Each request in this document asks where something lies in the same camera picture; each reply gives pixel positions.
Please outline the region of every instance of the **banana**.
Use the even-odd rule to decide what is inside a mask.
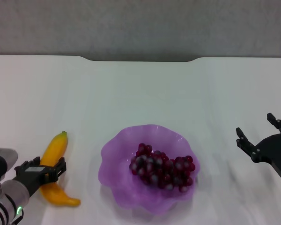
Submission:
[[[41,159],[40,165],[55,166],[64,155],[66,149],[67,133],[63,131],[52,139]],[[56,182],[42,185],[40,189],[43,197],[51,204],[76,207],[81,203],[79,199],[67,196]]]

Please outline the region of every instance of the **white table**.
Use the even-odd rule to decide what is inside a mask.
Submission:
[[[278,133],[281,59],[202,58],[192,62],[95,62],[69,56],[0,56],[0,147],[16,165],[69,135],[61,184],[79,208],[55,208],[37,192],[21,225],[281,225],[281,179],[236,146]],[[102,146],[121,129],[159,124],[183,135],[201,162],[192,202],[163,216],[119,208],[97,179]],[[11,170],[7,179],[15,176]]]

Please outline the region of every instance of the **gray wall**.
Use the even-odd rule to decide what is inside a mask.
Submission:
[[[0,0],[0,54],[281,57],[281,0]]]

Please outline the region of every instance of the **green indicator light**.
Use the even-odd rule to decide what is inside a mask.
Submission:
[[[20,207],[18,208],[18,210],[17,210],[17,215],[19,215],[19,213],[21,212],[21,210],[22,210],[22,207],[20,206]]]

